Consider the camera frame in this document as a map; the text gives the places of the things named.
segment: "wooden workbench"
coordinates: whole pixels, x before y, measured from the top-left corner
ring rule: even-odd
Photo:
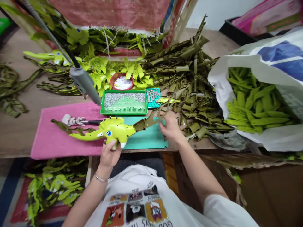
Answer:
[[[189,39],[196,33],[196,29],[186,29],[181,41]],[[203,50],[211,57],[219,57],[235,50],[239,46],[222,35],[219,31],[203,31],[206,38],[211,40],[203,46]],[[19,29],[8,43],[0,51],[0,62],[18,71],[21,80],[28,78],[37,67],[23,59],[23,51],[34,53],[42,52],[41,49],[30,40],[26,33]],[[44,74],[33,84],[20,93],[19,100],[25,104],[28,113],[13,118],[0,112],[0,158],[29,157],[32,143],[35,138],[41,109],[72,103],[91,102],[84,100],[82,96],[61,96],[36,88],[37,83],[47,81],[48,74]],[[194,149],[214,149],[215,145],[208,139],[201,141],[192,140]],[[166,149],[140,149],[124,150],[123,152],[149,152],[149,151],[176,151],[173,143],[169,142]]]

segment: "pink towel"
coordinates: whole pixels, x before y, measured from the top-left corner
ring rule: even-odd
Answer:
[[[82,141],[69,136],[57,125],[51,122],[53,118],[61,121],[65,114],[72,117],[85,117],[87,120],[103,120],[100,106],[88,102],[50,107],[41,110],[40,121],[33,143],[31,158],[51,159],[67,156],[100,155],[103,139],[96,141]],[[83,128],[95,128],[97,125],[86,125]]]

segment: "small bowl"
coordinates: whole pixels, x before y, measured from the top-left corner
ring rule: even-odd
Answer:
[[[111,78],[110,78],[110,84],[113,87],[112,89],[116,89],[116,90],[130,90],[133,87],[133,85],[134,85],[134,79],[133,79],[133,76],[130,76],[130,80],[132,82],[132,85],[129,88],[127,88],[127,89],[118,89],[118,88],[115,88],[114,84],[115,84],[117,78],[120,78],[121,76],[125,76],[125,75],[126,75],[126,73],[115,73],[114,75],[111,76]]]

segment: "white wall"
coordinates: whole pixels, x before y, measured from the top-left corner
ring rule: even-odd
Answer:
[[[206,29],[219,30],[226,19],[242,16],[264,0],[198,0],[187,23],[188,28],[199,28],[207,14]]]

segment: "white t-shirt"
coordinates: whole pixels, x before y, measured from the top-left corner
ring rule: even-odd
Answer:
[[[108,180],[104,200],[86,223],[87,227],[257,227],[238,204],[210,195],[204,215],[179,200],[154,169],[133,165]]]

